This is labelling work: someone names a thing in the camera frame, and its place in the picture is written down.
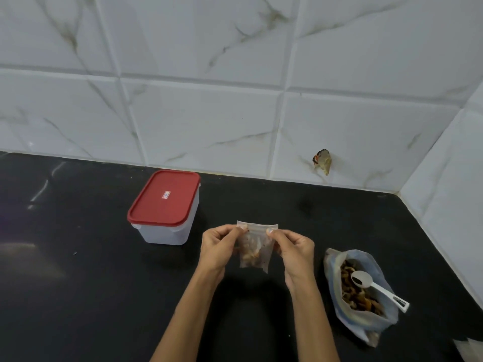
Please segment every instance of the ziplock bag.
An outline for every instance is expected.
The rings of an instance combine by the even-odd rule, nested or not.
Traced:
[[[262,268],[269,273],[269,262],[274,240],[267,235],[267,229],[278,229],[277,225],[258,225],[237,221],[237,226],[247,225],[248,232],[238,238],[240,268]]]
[[[360,250],[337,251],[327,249],[324,257],[324,273],[329,283],[330,296],[335,307],[335,314],[358,338],[371,347],[376,347],[383,330],[397,323],[398,308],[385,295],[374,288],[365,289],[370,292],[383,308],[383,316],[371,311],[352,310],[342,299],[341,265],[345,260],[354,264],[354,268],[369,273],[375,283],[393,292],[384,279],[383,271],[374,258]]]

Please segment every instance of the forearm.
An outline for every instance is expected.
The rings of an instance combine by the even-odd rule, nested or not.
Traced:
[[[292,292],[300,362],[339,362],[334,337],[315,279]]]
[[[151,362],[196,360],[206,316],[216,288],[213,275],[199,269],[193,277],[161,339]]]

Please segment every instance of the spoon handle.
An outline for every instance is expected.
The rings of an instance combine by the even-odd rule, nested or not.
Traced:
[[[407,301],[404,301],[402,298],[400,297],[397,297],[395,294],[389,292],[388,290],[386,290],[385,288],[382,288],[381,286],[379,286],[377,283],[374,283],[372,282],[371,284],[372,287],[374,287],[375,289],[377,289],[378,291],[381,291],[382,293],[384,293],[387,297],[390,298],[390,300],[392,302],[395,303],[395,305],[397,307],[399,307],[401,309],[402,312],[406,312],[409,308],[409,302]]]

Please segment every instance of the hole in spoon handle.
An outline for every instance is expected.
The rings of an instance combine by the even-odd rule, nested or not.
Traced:
[[[406,302],[402,301],[400,298],[397,298],[396,296],[393,296],[393,300],[396,301],[398,304],[400,304],[402,307],[407,305]]]

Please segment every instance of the person's right hand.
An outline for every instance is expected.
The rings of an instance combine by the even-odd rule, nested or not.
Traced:
[[[292,295],[296,288],[315,281],[311,239],[290,230],[269,229],[267,234],[276,241],[274,249],[284,260],[285,283]]]

